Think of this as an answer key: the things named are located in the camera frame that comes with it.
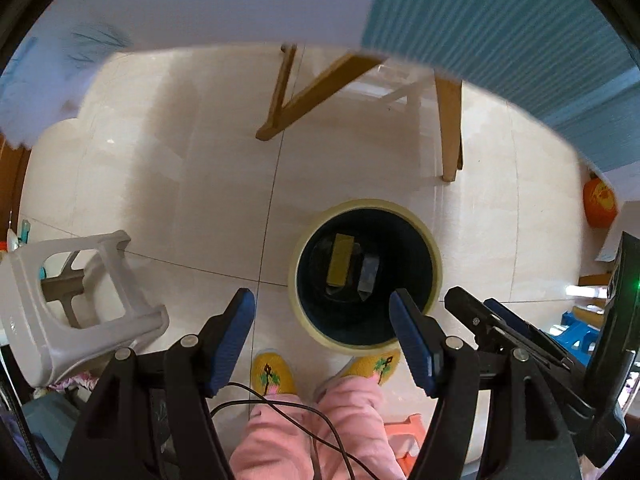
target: trash can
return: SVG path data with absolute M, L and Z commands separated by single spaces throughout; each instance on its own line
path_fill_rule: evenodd
M 353 200 L 322 213 L 301 236 L 289 268 L 289 299 L 320 344 L 351 355 L 396 348 L 388 314 L 396 288 L 427 312 L 442 285 L 440 253 L 409 210 Z

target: overturned stool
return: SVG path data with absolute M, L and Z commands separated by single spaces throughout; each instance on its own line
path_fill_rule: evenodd
M 7 254 L 0 265 L 0 319 L 27 382 L 48 386 L 89 368 L 121 347 L 141 348 L 169 325 L 164 306 L 150 306 L 122 257 L 130 238 L 124 231 L 64 240 L 32 242 Z M 81 328 L 71 301 L 84 292 L 82 269 L 72 269 L 80 251 L 95 250 L 124 307 L 124 315 Z M 59 276 L 40 281 L 44 261 L 70 253 Z M 54 316 L 47 301 L 58 300 L 69 325 Z

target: foot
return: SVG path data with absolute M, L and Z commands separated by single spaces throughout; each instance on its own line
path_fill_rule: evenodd
M 399 362 L 399 350 L 393 350 L 391 352 L 367 357 L 359 357 L 357 359 L 352 359 L 340 372 L 339 376 L 347 377 L 350 375 L 356 375 L 375 380 L 378 384 L 384 384 L 396 371 Z
M 287 362 L 276 352 L 258 354 L 251 367 L 251 387 L 259 394 L 297 394 Z

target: orange object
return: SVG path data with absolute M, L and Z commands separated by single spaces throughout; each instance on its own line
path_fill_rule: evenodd
M 588 181 L 582 189 L 584 214 L 591 227 L 609 228 L 618 214 L 616 196 L 598 177 Z
M 393 435 L 408 435 L 414 437 L 418 443 L 418 447 L 422 447 L 424 439 L 427 436 L 427 432 L 422 424 L 422 417 L 415 413 L 409 415 L 409 418 L 404 422 L 390 422 L 385 424 L 386 437 L 389 438 Z M 400 469 L 405 476 L 409 476 L 411 469 L 414 468 L 415 461 L 418 460 L 417 456 L 412 456 L 409 453 L 405 453 L 402 456 L 396 455 L 396 461 L 400 465 Z

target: silver bolt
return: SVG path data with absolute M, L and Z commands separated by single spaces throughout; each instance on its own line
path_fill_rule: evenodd
M 521 362 L 525 362 L 529 360 L 529 352 L 527 352 L 524 348 L 516 348 L 513 350 L 513 356 Z
M 192 346 L 196 346 L 198 344 L 198 336 L 196 335 L 186 335 L 182 339 L 180 339 L 180 344 L 185 348 L 191 348 Z
M 118 348 L 116 350 L 116 359 L 118 361 L 124 361 L 126 359 L 129 359 L 129 356 L 131 355 L 131 348 Z
M 465 344 L 459 337 L 450 335 L 444 340 L 444 344 L 453 350 L 460 350 Z

